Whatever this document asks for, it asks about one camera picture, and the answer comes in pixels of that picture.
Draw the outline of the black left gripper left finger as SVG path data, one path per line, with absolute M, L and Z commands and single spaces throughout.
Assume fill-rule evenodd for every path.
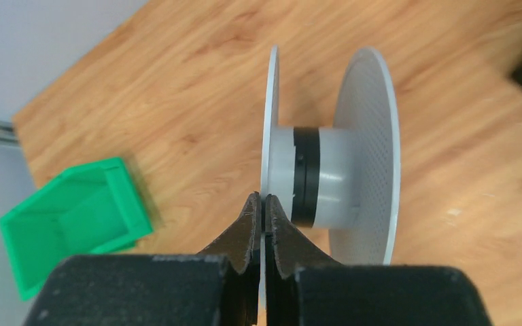
M 227 259 L 220 302 L 220 325 L 255 325 L 258 322 L 260 284 L 261 197 L 251 193 L 237 217 L 198 253 Z

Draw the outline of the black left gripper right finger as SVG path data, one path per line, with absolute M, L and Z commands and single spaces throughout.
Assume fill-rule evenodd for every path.
M 264 203 L 266 321 L 268 325 L 300 325 L 302 297 L 298 273 L 338 266 L 287 217 L 277 196 Z

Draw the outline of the grey cable spool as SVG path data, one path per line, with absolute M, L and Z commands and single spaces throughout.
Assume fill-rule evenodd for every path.
M 281 126 L 279 48 L 268 64 L 260 191 L 278 197 L 296 226 L 326 229 L 332 257 L 387 265 L 398 224 L 401 157 L 398 108 L 382 55 L 349 61 L 330 127 Z

